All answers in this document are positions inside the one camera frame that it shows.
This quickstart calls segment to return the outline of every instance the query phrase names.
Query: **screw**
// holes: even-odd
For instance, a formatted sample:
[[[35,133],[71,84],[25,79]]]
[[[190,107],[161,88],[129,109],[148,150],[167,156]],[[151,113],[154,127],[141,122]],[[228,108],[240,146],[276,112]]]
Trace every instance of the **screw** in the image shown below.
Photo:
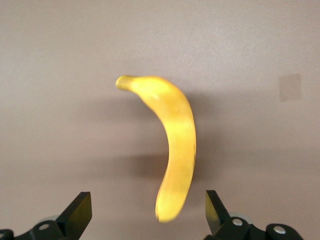
[[[282,226],[275,226],[273,230],[278,234],[285,234],[286,230]]]
[[[40,227],[39,227],[39,230],[45,230],[49,227],[49,224],[45,223],[45,224],[42,224]]]
[[[233,219],[232,222],[236,226],[242,226],[244,224],[239,218]]]

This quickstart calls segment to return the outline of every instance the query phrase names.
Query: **banana peel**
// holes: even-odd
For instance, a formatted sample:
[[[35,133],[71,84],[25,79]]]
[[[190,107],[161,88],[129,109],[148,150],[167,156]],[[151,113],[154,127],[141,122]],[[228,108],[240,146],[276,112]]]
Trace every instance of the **banana peel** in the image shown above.
[[[195,168],[196,128],[190,104],[178,87],[159,76],[124,75],[115,85],[137,94],[163,124],[169,159],[155,215],[161,223],[172,221],[185,204]]]

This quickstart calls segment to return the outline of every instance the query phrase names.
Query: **banana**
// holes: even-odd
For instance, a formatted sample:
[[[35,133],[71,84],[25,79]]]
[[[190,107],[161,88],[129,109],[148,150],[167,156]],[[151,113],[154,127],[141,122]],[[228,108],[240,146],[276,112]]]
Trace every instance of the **banana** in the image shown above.
[[[168,140],[169,160],[155,203],[159,222],[175,219],[183,208],[196,159],[196,128],[186,96],[158,76],[121,76],[116,87],[137,94],[162,122]]]

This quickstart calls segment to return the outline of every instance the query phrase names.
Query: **yellow banana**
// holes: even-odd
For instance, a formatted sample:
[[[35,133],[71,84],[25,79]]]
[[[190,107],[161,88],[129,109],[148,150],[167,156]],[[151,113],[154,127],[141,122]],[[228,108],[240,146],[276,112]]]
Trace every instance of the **yellow banana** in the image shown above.
[[[155,215],[159,222],[169,222],[185,204],[194,173],[196,128],[190,104],[179,88],[158,76],[121,76],[115,85],[137,94],[164,126],[169,160]]]

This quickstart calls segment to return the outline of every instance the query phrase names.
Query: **tape patch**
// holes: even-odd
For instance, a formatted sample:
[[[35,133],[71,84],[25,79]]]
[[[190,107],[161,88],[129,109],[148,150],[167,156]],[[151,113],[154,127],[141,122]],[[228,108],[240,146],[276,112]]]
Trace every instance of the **tape patch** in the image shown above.
[[[302,81],[300,73],[279,77],[279,97],[281,102],[302,99]]]

